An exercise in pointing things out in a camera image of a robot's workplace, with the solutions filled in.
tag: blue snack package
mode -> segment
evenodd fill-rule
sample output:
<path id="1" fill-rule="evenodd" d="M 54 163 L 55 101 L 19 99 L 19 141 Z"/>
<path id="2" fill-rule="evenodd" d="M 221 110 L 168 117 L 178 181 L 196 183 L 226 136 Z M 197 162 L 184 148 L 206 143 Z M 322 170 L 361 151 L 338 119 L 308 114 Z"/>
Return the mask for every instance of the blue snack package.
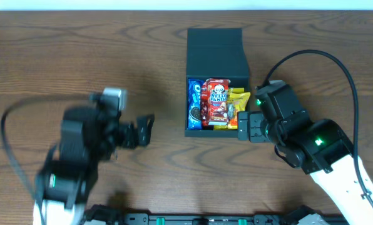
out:
<path id="1" fill-rule="evenodd" d="M 188 128 L 189 130 L 202 129 L 200 119 L 200 90 L 203 81 L 188 79 Z"/>

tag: box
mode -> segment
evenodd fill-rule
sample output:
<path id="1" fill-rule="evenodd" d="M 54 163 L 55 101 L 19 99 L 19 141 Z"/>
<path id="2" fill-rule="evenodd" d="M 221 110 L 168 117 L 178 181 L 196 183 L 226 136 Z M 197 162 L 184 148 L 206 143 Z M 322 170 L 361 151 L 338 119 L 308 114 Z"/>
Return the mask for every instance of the box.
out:
<path id="1" fill-rule="evenodd" d="M 224 78 L 229 87 L 250 92 L 250 71 L 242 46 L 240 28 L 190 28 L 186 57 L 185 136 L 200 138 L 238 138 L 238 131 L 187 130 L 188 79 Z"/>

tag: red snack package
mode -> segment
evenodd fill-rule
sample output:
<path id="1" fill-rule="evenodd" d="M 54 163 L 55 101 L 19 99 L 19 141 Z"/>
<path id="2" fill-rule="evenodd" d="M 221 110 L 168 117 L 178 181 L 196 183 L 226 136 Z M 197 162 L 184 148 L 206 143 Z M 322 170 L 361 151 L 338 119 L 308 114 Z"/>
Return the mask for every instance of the red snack package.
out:
<path id="1" fill-rule="evenodd" d="M 209 97 L 208 125 L 226 125 L 227 91 L 230 80 L 211 78 L 206 80 Z"/>
<path id="2" fill-rule="evenodd" d="M 209 109 L 209 94 L 207 91 L 207 82 L 204 82 L 200 90 L 200 117 L 202 126 L 208 126 L 208 109 Z"/>

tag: box lid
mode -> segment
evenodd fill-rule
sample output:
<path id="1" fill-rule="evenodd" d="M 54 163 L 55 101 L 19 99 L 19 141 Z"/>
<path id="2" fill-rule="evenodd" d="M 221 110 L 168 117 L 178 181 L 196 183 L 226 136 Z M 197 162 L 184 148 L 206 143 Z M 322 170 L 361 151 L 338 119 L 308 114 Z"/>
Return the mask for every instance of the box lid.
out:
<path id="1" fill-rule="evenodd" d="M 190 28 L 187 51 L 187 77 L 250 76 L 240 28 Z"/>

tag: wooden table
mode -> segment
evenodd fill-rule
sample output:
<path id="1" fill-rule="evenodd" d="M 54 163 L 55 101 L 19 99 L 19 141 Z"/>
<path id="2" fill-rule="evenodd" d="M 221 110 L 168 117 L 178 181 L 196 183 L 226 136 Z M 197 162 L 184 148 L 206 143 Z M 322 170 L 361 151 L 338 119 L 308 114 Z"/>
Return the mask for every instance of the wooden table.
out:
<path id="1" fill-rule="evenodd" d="M 0 12 L 0 116 L 14 101 L 48 94 L 127 88 L 123 120 L 156 114 L 152 142 L 102 163 L 88 206 L 153 213 L 253 214 L 306 204 L 339 213 L 309 176 L 281 161 L 269 144 L 184 137 L 187 28 L 243 28 L 259 84 L 284 56 L 301 49 L 334 54 L 359 92 L 359 151 L 373 180 L 373 12 L 212 11 Z M 352 96 L 330 60 L 299 56 L 273 77 L 297 92 L 313 119 L 332 118 L 352 138 Z M 51 102 L 10 116 L 9 140 L 29 178 L 59 139 L 65 108 Z M 0 224 L 31 224 L 33 202 L 0 143 Z"/>

